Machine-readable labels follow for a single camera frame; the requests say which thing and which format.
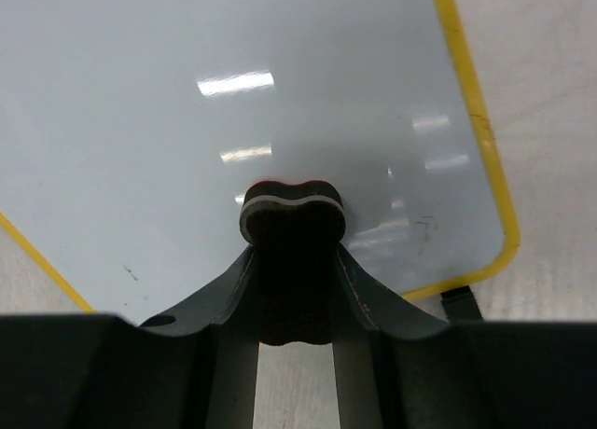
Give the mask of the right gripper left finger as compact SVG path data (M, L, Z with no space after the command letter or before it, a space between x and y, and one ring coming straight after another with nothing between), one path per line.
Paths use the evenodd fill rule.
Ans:
M195 342L184 428L251 428L258 359L258 256L246 248L215 280L141 327Z

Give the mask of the yellow framed whiteboard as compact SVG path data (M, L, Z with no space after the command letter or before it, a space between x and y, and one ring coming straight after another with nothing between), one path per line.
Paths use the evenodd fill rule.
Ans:
M1 0L1 225L139 323L244 249L262 180L326 180L411 299L520 244L455 0Z

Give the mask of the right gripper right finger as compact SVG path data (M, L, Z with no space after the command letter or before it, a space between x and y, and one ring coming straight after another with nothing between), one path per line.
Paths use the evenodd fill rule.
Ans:
M340 426L406 428L397 345L448 327L373 278L338 246L332 257L331 338Z

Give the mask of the black felt whiteboard eraser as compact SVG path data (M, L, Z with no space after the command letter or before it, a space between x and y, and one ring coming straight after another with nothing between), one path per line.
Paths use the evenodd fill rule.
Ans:
M258 182L244 194L240 231L257 255L260 341L328 344L332 256L346 231L337 189L323 180Z

